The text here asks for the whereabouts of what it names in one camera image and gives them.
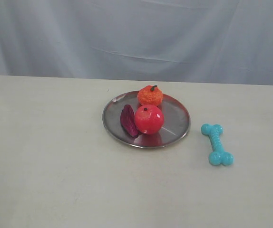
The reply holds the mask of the turquoise toy bone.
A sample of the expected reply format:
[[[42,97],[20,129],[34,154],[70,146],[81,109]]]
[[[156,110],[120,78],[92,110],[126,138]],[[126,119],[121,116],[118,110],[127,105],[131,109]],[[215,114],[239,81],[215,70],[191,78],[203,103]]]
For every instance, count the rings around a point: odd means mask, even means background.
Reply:
[[[201,127],[201,133],[208,136],[212,152],[208,155],[208,161],[211,165],[229,166],[234,162],[234,157],[231,153],[226,152],[220,140],[220,135],[223,133],[223,127],[219,124],[210,125],[205,123]]]

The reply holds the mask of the purple toy sweet potato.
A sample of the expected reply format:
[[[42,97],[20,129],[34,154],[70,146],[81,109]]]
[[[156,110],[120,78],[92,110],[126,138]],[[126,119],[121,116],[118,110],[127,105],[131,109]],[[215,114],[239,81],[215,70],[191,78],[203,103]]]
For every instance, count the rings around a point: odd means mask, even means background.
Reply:
[[[123,129],[133,138],[137,138],[139,131],[135,125],[135,115],[131,105],[126,104],[120,115],[120,123]]]

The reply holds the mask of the red toy apple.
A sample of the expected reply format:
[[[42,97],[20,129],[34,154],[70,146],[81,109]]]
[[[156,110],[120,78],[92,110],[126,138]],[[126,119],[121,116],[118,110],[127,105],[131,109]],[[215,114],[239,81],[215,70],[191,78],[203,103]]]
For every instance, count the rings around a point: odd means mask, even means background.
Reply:
[[[164,114],[155,105],[142,105],[135,113],[135,125],[143,134],[155,134],[162,128],[163,124]]]

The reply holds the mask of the orange toy tangerine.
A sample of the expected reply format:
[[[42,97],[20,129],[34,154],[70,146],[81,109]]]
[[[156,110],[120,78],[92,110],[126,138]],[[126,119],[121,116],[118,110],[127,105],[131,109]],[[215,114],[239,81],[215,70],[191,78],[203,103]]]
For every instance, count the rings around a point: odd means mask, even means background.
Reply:
[[[164,94],[157,85],[148,85],[138,92],[137,98],[141,105],[159,106],[163,101]]]

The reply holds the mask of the round steel plate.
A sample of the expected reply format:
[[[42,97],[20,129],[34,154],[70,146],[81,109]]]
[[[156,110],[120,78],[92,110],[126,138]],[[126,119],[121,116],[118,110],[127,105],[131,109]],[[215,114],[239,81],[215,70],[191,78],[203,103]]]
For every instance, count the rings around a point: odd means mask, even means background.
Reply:
[[[125,105],[130,105],[134,111],[141,106],[137,94],[138,91],[120,94],[105,106],[102,122],[111,136],[133,147],[155,149],[174,144],[188,134],[191,126],[189,112],[178,100],[164,94],[159,106],[164,114],[164,124],[160,131],[153,135],[140,133],[137,138],[131,137],[121,126],[120,115]]]

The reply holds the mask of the white backdrop cloth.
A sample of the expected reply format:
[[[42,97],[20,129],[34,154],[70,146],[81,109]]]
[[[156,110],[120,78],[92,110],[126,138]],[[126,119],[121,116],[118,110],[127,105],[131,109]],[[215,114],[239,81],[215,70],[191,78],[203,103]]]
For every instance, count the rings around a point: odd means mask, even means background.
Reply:
[[[273,0],[0,0],[0,75],[273,85]]]

